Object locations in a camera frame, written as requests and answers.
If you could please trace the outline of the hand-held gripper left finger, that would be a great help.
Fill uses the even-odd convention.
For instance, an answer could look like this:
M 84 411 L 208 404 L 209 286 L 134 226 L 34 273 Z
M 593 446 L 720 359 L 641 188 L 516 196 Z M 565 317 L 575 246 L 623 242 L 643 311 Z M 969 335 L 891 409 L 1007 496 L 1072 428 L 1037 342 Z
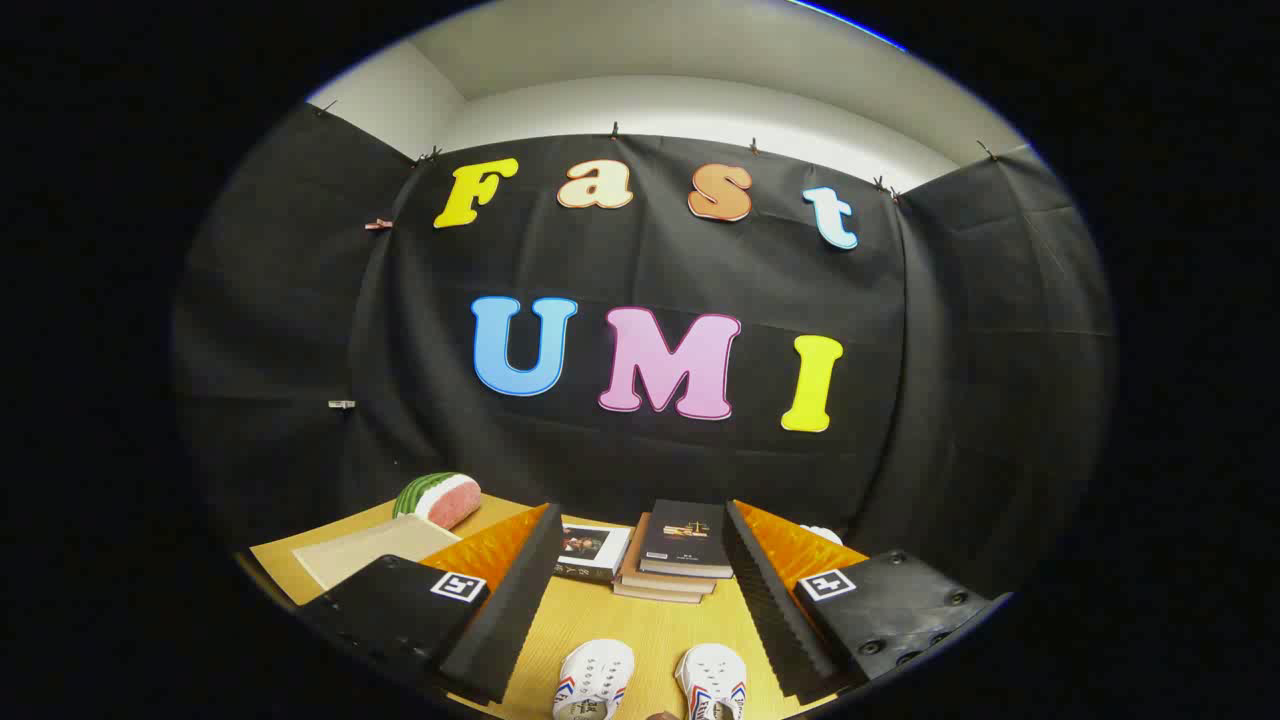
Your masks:
M 419 561 L 384 553 L 303 603 L 330 646 L 420 694 L 500 702 L 561 555 L 543 503 Z

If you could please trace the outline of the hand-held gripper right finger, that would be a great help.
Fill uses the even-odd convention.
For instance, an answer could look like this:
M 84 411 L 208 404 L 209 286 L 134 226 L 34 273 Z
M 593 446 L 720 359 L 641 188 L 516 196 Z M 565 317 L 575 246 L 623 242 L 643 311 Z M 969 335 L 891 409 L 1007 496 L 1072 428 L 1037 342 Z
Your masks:
M 882 684 L 1001 609 L 914 553 L 865 556 L 732 500 L 724 546 L 780 689 L 804 703 Z

